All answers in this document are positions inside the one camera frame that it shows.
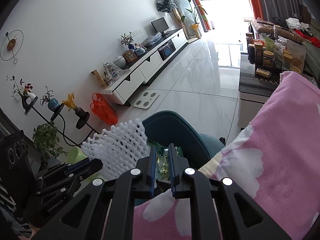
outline gold lid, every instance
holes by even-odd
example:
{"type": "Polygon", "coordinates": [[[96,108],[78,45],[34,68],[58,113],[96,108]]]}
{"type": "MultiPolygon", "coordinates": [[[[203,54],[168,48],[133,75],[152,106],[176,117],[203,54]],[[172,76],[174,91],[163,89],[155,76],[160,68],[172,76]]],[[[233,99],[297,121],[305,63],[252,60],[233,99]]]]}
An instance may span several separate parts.
{"type": "Polygon", "coordinates": [[[297,72],[298,74],[301,74],[301,70],[298,69],[298,68],[295,67],[295,66],[292,66],[292,67],[290,68],[290,71],[294,71],[294,72],[297,72]]]}
{"type": "Polygon", "coordinates": [[[255,43],[254,43],[254,47],[255,47],[256,49],[263,49],[263,44],[262,44],[261,42],[255,42],[255,43]]]}
{"type": "Polygon", "coordinates": [[[288,62],[288,63],[291,63],[291,62],[292,62],[292,56],[289,55],[289,54],[284,53],[283,56],[282,56],[282,58],[283,58],[283,60],[284,60],[285,62],[288,62]]]}
{"type": "Polygon", "coordinates": [[[288,51],[287,49],[284,49],[284,50],[283,50],[283,53],[286,53],[286,54],[291,55],[291,52],[290,52],[290,51],[288,51]]]}
{"type": "Polygon", "coordinates": [[[267,51],[266,50],[266,51],[263,52],[263,55],[267,56],[267,57],[273,57],[275,54],[273,52],[271,52],[271,51],[267,51]]]}

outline computer monitor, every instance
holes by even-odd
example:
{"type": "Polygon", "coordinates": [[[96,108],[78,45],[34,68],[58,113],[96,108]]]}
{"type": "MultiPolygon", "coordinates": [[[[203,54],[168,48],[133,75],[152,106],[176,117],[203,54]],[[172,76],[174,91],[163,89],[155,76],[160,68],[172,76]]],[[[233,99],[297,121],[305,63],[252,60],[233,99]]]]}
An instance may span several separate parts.
{"type": "Polygon", "coordinates": [[[154,27],[154,29],[156,30],[156,32],[161,33],[162,36],[165,35],[164,31],[169,29],[169,26],[167,25],[167,23],[163,17],[151,22],[151,24],[154,27]]]}

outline pink towel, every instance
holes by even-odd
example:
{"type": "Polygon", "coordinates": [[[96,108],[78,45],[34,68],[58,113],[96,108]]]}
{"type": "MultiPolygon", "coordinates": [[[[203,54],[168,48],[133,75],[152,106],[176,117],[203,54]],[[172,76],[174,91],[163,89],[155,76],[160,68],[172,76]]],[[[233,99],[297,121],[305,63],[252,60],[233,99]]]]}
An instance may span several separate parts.
{"type": "MultiPolygon", "coordinates": [[[[301,240],[320,211],[320,90],[295,72],[281,80],[248,127],[204,168],[213,171],[208,177],[232,178],[301,240]]],[[[136,207],[133,239],[191,239],[189,200],[167,191],[136,207]]]]}

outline white foam net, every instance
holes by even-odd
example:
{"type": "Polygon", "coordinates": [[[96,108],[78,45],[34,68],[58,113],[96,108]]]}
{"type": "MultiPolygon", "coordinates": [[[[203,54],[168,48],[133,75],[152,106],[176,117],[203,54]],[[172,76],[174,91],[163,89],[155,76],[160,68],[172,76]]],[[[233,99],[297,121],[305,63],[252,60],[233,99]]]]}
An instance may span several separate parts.
{"type": "Polygon", "coordinates": [[[150,147],[141,119],[111,126],[83,142],[81,149],[90,160],[98,158],[103,163],[100,174],[107,180],[116,179],[127,170],[135,168],[138,159],[149,156],[150,147]]]}

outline speaker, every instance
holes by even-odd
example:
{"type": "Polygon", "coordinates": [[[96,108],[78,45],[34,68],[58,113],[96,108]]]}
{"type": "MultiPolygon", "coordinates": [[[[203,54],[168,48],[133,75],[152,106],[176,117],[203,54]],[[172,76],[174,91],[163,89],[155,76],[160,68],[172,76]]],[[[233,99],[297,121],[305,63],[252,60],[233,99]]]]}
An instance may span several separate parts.
{"type": "Polygon", "coordinates": [[[35,189],[34,176],[28,160],[28,148],[23,131],[0,140],[0,200],[20,223],[28,198],[35,189]]]}

